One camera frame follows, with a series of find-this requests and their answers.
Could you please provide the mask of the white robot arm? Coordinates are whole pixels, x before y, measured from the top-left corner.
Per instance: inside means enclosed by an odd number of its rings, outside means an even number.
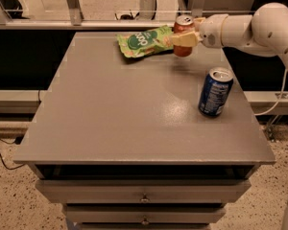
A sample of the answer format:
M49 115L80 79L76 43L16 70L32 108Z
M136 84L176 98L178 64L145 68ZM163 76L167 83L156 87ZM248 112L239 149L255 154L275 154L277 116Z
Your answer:
M196 18L195 27L172 36L176 46L233 47L255 56L278 56L288 71L288 8L279 3L261 6L253 15L216 14ZM288 150L275 146L278 161L261 169L254 187L213 230L288 230Z

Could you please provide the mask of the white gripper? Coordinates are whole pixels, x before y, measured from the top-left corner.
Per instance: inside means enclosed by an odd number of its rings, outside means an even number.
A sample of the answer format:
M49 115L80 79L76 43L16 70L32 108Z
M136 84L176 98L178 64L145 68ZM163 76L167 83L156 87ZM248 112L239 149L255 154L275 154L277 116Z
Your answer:
M222 48L222 28L227 14L214 14L208 18L196 17L194 27L196 31L186 31L172 34L171 42L175 46L195 47L200 42L207 48Z

